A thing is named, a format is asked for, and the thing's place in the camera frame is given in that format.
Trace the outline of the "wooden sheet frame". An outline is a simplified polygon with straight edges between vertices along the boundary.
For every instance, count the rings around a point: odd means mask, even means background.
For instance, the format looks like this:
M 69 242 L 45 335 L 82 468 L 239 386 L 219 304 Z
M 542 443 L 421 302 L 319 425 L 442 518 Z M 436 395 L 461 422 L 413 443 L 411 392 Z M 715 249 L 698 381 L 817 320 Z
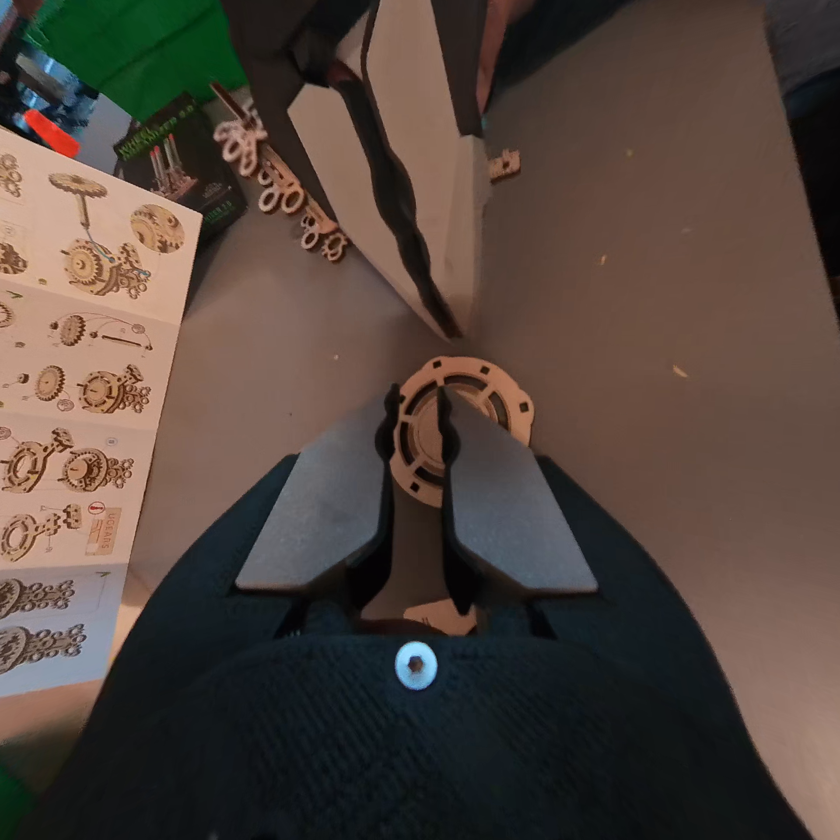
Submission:
M 467 636 L 477 625 L 474 607 L 470 607 L 466 614 L 461 614 L 449 598 L 411 606 L 405 609 L 403 619 L 421 623 L 451 637 Z

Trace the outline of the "wooden model piece with rings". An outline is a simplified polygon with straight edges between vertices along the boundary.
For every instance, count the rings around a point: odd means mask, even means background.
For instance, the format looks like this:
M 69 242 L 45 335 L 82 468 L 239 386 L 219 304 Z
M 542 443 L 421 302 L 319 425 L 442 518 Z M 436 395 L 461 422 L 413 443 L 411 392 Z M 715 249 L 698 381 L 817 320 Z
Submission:
M 306 251 L 318 251 L 332 264 L 340 263 L 351 247 L 348 236 L 270 146 L 268 132 L 253 99 L 238 101 L 216 80 L 211 81 L 209 87 L 230 114 L 230 119 L 215 127 L 213 139 L 219 145 L 223 159 L 240 176 L 255 179 L 260 185 L 260 212 L 299 216 L 301 247 Z

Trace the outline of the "illustrated assembly booklet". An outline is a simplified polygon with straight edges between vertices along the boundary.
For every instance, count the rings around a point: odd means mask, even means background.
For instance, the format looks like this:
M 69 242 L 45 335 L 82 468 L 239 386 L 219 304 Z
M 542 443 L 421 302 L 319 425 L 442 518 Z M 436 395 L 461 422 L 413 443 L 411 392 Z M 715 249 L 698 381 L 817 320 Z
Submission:
M 2 697 L 104 677 L 201 214 L 2 130 Z

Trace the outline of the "orange plastic piece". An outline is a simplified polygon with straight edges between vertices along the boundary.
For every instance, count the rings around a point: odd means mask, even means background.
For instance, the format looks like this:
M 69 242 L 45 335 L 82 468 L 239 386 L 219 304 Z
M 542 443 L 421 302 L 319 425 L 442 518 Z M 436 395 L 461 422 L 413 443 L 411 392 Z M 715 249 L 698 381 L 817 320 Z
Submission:
M 77 157 L 80 151 L 79 142 L 42 112 L 30 108 L 24 113 L 24 121 L 54 152 L 70 159 Z

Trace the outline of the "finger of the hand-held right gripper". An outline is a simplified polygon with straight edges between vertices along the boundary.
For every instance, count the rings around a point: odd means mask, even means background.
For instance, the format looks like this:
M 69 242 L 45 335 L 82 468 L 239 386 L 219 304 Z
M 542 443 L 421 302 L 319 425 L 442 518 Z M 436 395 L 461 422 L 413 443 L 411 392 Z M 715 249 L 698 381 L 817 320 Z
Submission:
M 399 254 L 396 237 L 375 203 L 371 167 L 340 94 L 306 83 L 288 114 L 336 220 L 352 244 L 426 325 L 440 337 L 458 338 L 424 305 Z
M 365 35 L 364 79 L 412 187 L 431 279 L 467 335 L 490 195 L 485 143 L 458 126 L 432 2 L 378 2 Z

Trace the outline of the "round wooden ring part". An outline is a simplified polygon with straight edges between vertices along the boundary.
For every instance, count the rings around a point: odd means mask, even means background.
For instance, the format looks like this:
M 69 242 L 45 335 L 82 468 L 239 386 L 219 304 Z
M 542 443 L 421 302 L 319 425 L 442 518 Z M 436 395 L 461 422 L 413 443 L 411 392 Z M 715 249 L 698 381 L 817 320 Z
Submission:
M 439 509 L 445 467 L 438 430 L 437 393 L 450 387 L 520 443 L 531 444 L 534 404 L 501 367 L 468 356 L 438 356 L 402 385 L 394 431 L 392 477 L 408 495 Z

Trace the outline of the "dark model kit box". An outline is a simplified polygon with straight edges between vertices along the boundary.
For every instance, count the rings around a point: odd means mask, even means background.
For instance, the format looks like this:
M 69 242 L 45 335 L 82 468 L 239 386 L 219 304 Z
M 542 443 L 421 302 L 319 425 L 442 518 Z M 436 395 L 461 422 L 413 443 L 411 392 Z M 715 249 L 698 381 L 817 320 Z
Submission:
M 203 217 L 204 247 L 247 213 L 244 189 L 214 139 L 201 103 L 184 92 L 144 122 L 133 120 L 112 147 L 115 174 Z

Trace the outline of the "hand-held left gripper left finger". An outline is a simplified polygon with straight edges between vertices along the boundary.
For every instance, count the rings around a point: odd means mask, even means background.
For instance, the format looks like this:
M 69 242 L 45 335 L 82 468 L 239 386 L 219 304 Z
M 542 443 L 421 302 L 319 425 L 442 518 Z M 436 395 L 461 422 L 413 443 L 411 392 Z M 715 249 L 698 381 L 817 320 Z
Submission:
M 399 386 L 329 427 L 295 459 L 238 573 L 242 592 L 366 607 L 392 570 L 391 474 Z

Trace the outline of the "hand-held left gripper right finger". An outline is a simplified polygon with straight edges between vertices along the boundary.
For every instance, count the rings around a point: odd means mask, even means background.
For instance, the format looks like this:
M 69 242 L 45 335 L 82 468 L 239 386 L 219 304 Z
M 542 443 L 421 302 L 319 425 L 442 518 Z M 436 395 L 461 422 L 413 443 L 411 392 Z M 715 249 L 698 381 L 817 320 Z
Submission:
M 599 586 L 529 446 L 437 389 L 444 580 L 457 612 L 593 595 Z

